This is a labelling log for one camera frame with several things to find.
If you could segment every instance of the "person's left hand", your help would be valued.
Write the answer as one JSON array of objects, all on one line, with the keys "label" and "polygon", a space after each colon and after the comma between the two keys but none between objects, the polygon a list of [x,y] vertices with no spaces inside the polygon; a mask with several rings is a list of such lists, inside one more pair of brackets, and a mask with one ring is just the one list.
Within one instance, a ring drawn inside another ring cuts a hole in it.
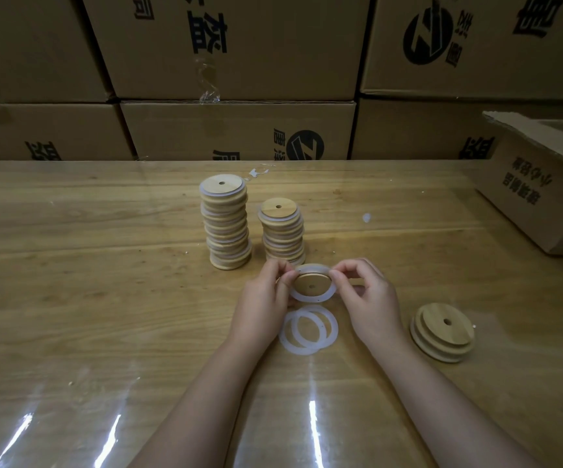
[{"label": "person's left hand", "polygon": [[282,328],[290,286],[298,275],[289,262],[269,259],[260,274],[245,284],[231,320],[229,339],[260,357]]}]

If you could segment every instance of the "cardboard box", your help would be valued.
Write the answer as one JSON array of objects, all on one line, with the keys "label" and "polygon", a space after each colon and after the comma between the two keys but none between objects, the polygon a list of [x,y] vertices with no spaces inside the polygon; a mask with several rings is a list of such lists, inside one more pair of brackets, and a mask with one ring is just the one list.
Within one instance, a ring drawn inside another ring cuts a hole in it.
[{"label": "cardboard box", "polygon": [[352,100],[370,0],[84,0],[117,95]]},{"label": "cardboard box", "polygon": [[563,100],[563,0],[378,0],[361,91]]},{"label": "cardboard box", "polygon": [[122,108],[141,160],[345,160],[355,102],[128,101]]},{"label": "cardboard box", "polygon": [[0,104],[0,160],[133,160],[118,105]]},{"label": "cardboard box", "polygon": [[563,122],[490,111],[506,134],[482,164],[476,186],[544,251],[563,254]]},{"label": "cardboard box", "polygon": [[563,118],[563,104],[464,103],[361,98],[352,159],[484,159],[504,133],[484,110]]},{"label": "cardboard box", "polygon": [[111,95],[78,3],[0,0],[0,103],[102,102]]}]

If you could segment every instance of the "forearm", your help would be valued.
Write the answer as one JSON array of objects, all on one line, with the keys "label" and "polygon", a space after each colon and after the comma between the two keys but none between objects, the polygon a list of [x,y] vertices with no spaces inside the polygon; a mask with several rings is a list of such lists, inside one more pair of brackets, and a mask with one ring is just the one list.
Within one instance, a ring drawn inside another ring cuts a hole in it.
[{"label": "forearm", "polygon": [[240,399],[260,358],[225,341],[129,468],[223,466]]},{"label": "forearm", "polygon": [[540,467],[410,344],[373,355],[395,386],[408,414],[441,467]]}]

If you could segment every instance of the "wooden table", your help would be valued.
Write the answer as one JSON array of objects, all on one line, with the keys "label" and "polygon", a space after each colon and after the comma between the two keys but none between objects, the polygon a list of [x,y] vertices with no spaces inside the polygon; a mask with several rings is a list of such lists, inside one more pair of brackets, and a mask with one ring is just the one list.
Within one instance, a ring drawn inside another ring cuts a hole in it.
[{"label": "wooden table", "polygon": [[[253,167],[270,170],[248,182],[254,257],[219,271],[198,184]],[[563,467],[563,258],[544,255],[474,190],[475,167],[0,163],[0,468],[125,466],[226,335],[239,290],[264,261],[256,206],[274,196],[300,205],[309,262],[372,259],[397,286],[406,324],[430,302],[463,310],[474,352],[434,364]],[[227,464],[434,466],[339,297],[325,307],[337,341],[312,356],[273,344]]]}]

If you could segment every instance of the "box lid flap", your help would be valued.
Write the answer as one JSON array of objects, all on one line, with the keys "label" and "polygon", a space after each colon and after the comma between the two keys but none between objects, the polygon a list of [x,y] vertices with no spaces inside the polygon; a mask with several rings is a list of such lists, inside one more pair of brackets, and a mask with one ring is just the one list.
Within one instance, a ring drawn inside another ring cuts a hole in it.
[{"label": "box lid flap", "polygon": [[519,134],[537,147],[563,159],[563,131],[510,111],[484,111],[483,115],[490,122]]}]

